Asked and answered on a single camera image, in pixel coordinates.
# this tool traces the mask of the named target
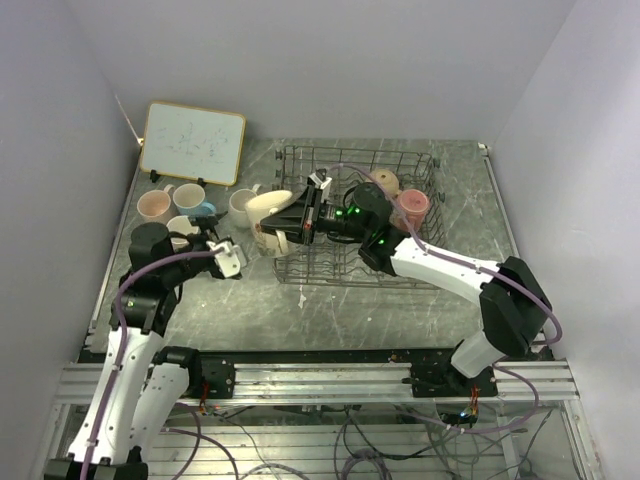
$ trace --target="wire dish rack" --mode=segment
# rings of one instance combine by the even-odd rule
[[[446,248],[446,235],[442,223],[441,202],[435,171],[439,162],[428,153],[399,152],[390,150],[364,150],[354,148],[311,147],[287,145],[276,151],[280,163],[276,178],[277,188],[302,192],[307,177],[319,168],[339,162],[357,165],[366,170],[386,168],[400,181],[400,189],[415,188],[431,200],[429,210],[418,232],[429,244]],[[365,181],[358,172],[348,168],[331,172],[330,202],[342,205],[347,190]],[[294,253],[276,258],[273,269],[281,283],[309,285],[342,285],[352,287],[391,287],[410,289],[436,289],[431,284],[417,280],[392,277],[367,267],[358,255],[359,245],[344,245],[317,235],[313,245],[301,247]]]

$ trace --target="white wall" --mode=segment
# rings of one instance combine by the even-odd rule
[[[575,0],[67,0],[139,132],[152,100],[272,137],[495,138]]]
[[[640,3],[579,0],[492,149],[608,477],[638,477]]]
[[[61,0],[0,2],[0,465],[27,478],[89,324],[135,157]]]

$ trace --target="whiteboard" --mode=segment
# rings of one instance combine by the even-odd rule
[[[233,185],[238,176],[245,118],[185,105],[149,106],[140,168],[160,175]]]

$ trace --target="tabletop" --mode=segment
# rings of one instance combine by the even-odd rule
[[[237,184],[207,185],[207,199],[219,211],[226,211],[235,190],[256,183],[271,188],[277,181],[275,151],[285,145],[429,153],[440,161],[437,182],[446,194],[442,216],[447,248],[496,261],[513,253],[488,160],[471,141],[248,139]],[[147,174],[137,175],[91,321],[86,344],[92,352],[106,350],[110,305],[119,278],[129,268],[131,232],[142,222],[136,211],[138,199],[149,190],[182,183],[185,181],[162,177],[154,184]],[[228,218],[221,221],[218,232],[231,235],[243,247],[249,265],[240,281],[200,275],[185,284],[184,297],[165,335],[171,345],[200,350],[444,348],[455,346],[480,328],[478,307],[443,290],[281,284],[271,259],[259,256],[250,232],[235,229]]]

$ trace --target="whiteboard frame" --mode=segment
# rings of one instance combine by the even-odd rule
[[[231,187],[233,185],[235,185],[238,182],[238,170],[240,169],[240,158],[242,157],[242,146],[244,144],[244,132],[245,132],[245,128],[247,126],[247,119],[244,115],[240,114],[240,113],[235,113],[235,112],[225,112],[223,110],[214,110],[212,108],[203,108],[203,107],[194,107],[191,105],[183,105],[180,103],[173,103],[173,102],[165,102],[163,100],[154,100],[153,102],[149,103],[149,107],[147,108],[147,120],[144,126],[144,136],[142,137],[142,150],[140,151],[140,161],[138,162],[138,166],[140,168],[140,170],[142,170],[145,173],[151,173],[151,171],[153,169],[151,168],[145,168],[142,165],[142,161],[144,159],[144,148],[146,145],[145,139],[147,138],[147,128],[149,126],[149,115],[151,114],[151,107],[153,105],[168,105],[171,107],[181,107],[181,108],[189,108],[191,110],[201,110],[204,112],[212,112],[212,113],[222,113],[225,115],[233,115],[236,117],[240,117],[242,119],[242,132],[240,132],[240,148],[238,149],[238,158],[236,160],[236,171],[235,171],[235,175],[233,177],[233,182],[232,183],[221,183],[221,182],[212,182],[210,180],[207,180],[206,178],[202,178],[202,180],[205,183],[211,184],[211,185],[223,185],[226,187]],[[199,180],[199,178],[195,178],[195,177],[185,177],[183,175],[175,175],[173,173],[167,173],[167,172],[160,172],[158,170],[155,171],[158,175],[164,175],[166,177],[171,177],[171,178],[182,178],[184,180]]]

